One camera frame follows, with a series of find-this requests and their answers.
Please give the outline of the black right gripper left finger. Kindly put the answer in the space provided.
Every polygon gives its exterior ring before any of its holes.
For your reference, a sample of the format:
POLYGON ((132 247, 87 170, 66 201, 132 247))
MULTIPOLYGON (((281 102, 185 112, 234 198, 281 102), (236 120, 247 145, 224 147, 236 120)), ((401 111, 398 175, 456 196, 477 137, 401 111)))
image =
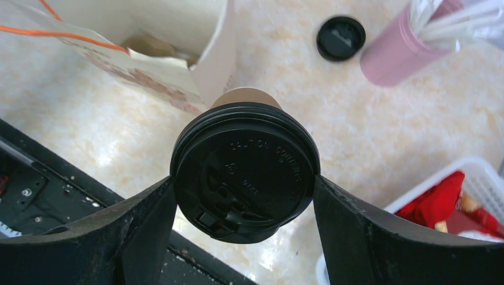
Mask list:
POLYGON ((158 284, 177 203, 172 178, 42 235, 1 240, 2 284, 158 284))

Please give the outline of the brown pulp cup carrier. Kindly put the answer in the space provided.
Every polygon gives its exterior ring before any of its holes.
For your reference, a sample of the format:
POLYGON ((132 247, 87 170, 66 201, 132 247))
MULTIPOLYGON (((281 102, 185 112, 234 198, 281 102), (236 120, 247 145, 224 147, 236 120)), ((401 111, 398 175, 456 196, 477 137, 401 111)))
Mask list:
POLYGON ((150 57, 172 57, 183 59, 187 62, 188 67, 196 64, 199 60, 199 57, 190 56, 186 53, 177 51, 170 43, 159 40, 149 34, 137 34, 130 36, 125 39, 120 46, 150 57))

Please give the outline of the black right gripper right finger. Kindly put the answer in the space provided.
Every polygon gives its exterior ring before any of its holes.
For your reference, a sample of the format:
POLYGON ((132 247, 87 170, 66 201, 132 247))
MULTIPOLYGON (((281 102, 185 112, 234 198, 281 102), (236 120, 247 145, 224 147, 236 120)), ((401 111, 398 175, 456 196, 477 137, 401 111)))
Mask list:
POLYGON ((419 226, 318 175, 314 211, 331 284, 502 284, 503 244, 419 226))

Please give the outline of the black plastic cup lid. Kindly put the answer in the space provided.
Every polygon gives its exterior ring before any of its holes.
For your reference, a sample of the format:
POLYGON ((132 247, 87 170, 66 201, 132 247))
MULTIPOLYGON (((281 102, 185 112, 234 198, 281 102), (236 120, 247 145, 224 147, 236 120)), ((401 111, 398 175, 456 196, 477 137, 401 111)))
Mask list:
POLYGON ((172 153, 179 209, 196 228, 228 243, 262 242, 311 203, 320 173, 316 143, 283 110, 242 102, 191 121, 172 153))

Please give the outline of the cream paper gift bag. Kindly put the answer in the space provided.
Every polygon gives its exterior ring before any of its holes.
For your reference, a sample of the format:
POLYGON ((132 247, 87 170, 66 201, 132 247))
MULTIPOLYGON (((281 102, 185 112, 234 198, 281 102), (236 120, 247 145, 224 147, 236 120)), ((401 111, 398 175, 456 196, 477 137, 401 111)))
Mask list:
POLYGON ((1 30, 53 37, 139 90, 198 114, 236 72, 234 1, 2 1, 36 26, 1 30))

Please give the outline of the brown paper coffee cup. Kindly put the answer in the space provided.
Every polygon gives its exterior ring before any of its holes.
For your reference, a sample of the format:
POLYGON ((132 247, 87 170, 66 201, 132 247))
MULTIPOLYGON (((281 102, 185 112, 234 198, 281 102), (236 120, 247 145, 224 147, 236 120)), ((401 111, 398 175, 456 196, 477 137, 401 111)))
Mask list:
POLYGON ((231 103, 254 102, 276 107, 282 110, 280 104, 268 93, 252 87, 238 87, 227 91, 217 98, 211 109, 231 103))

